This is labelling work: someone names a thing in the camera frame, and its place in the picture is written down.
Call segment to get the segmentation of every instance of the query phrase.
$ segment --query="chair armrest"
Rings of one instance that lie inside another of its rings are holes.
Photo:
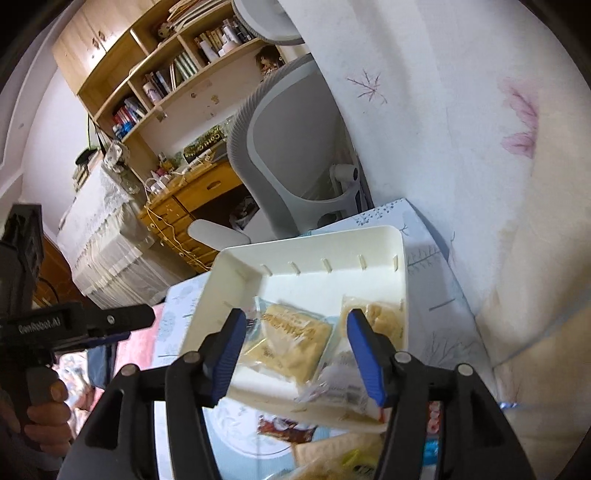
[[[195,220],[187,229],[188,235],[214,250],[223,250],[238,245],[248,245],[251,239],[242,232],[237,232],[226,226],[218,225],[208,220]]]

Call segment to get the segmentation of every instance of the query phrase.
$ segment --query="table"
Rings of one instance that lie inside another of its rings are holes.
[[[138,214],[138,219],[170,247],[198,273],[205,272],[203,265],[210,265],[218,251],[189,237],[187,228],[197,218],[196,210],[220,198],[242,185],[227,159],[199,165],[183,177],[175,177],[167,185],[167,191],[150,197]],[[240,199],[230,199],[220,205],[216,217],[227,220],[230,211]]]
[[[421,361],[453,368],[470,363],[496,394],[489,358],[451,269],[413,207],[400,199],[320,228],[309,235],[375,225],[393,225],[403,235],[408,268],[408,350]],[[199,296],[209,277],[199,275],[170,288],[160,320],[152,367],[176,359]],[[293,468],[288,444],[256,434],[258,412],[224,398],[205,410],[210,441],[225,480],[262,480]],[[158,467],[161,479],[172,479],[164,405],[155,408]],[[314,439],[335,434],[318,429]]]

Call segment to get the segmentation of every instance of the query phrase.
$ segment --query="packaged snack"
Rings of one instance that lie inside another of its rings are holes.
[[[292,307],[255,299],[258,325],[239,358],[305,385],[316,374],[333,326],[325,319]]]
[[[381,447],[381,441],[370,442],[335,456],[320,457],[312,463],[297,468],[287,478],[288,480],[371,480],[378,467]]]
[[[423,465],[436,465],[439,456],[439,435],[441,429],[441,402],[430,401],[428,407],[427,438],[423,452]]]
[[[379,458],[383,446],[382,436],[377,433],[344,433],[324,440],[292,445],[291,451],[295,465],[300,467],[323,459],[337,458],[358,449],[366,455]]]
[[[329,345],[329,358],[321,361],[317,378],[302,390],[298,401],[346,407],[356,413],[381,419],[382,411],[369,398],[353,350],[346,338],[340,338],[336,347]]]
[[[260,435],[267,435],[289,443],[311,442],[315,431],[316,426],[305,425],[268,413],[259,416],[257,430]]]
[[[347,315],[353,309],[361,309],[372,330],[388,337],[396,350],[404,348],[404,318],[400,308],[383,301],[366,301],[355,297],[343,297],[340,311],[341,335],[347,337]]]

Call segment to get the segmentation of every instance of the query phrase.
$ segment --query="box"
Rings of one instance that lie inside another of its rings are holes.
[[[344,295],[399,304],[407,348],[407,270],[399,230],[376,226],[225,249],[213,263],[181,355],[218,332],[233,307],[252,310],[255,296],[338,316]],[[386,429],[345,408],[298,403],[297,395],[294,384],[241,366],[228,390],[234,400],[308,424],[354,432]]]

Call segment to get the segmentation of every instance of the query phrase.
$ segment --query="drawer handle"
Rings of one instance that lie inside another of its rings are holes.
[[[207,185],[207,189],[208,189],[208,190],[213,190],[213,189],[216,189],[216,188],[218,188],[218,187],[219,187],[221,184],[222,184],[222,182],[221,182],[221,181],[219,181],[219,180],[213,181],[213,182],[211,182],[209,185]]]

